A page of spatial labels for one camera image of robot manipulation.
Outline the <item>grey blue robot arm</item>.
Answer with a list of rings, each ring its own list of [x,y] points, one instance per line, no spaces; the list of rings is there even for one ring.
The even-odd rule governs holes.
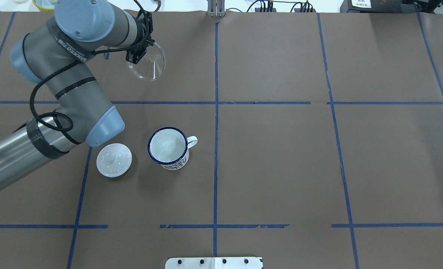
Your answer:
[[[35,87],[32,118],[0,141],[0,191],[81,143],[95,148],[124,130],[86,63],[109,52],[142,59],[154,44],[153,19],[138,7],[133,16],[107,0],[56,0],[53,16],[12,47],[13,68]]]

